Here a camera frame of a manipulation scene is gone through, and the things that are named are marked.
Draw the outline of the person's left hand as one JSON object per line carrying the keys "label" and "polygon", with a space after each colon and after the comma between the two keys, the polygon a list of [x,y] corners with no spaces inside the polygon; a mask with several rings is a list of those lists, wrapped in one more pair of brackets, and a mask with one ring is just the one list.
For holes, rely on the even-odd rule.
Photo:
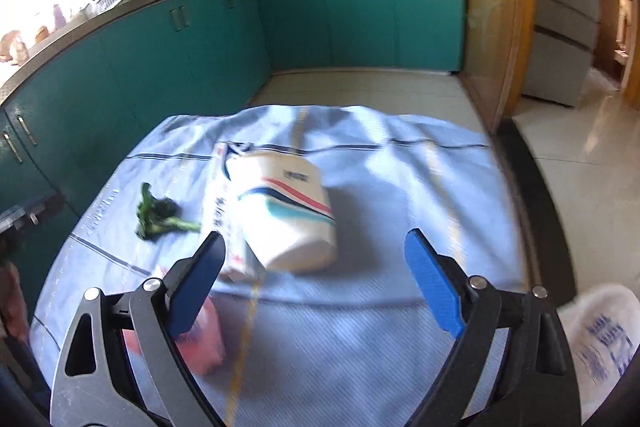
{"label": "person's left hand", "polygon": [[1,265],[1,335],[28,343],[27,307],[20,285],[20,274],[11,262]]}

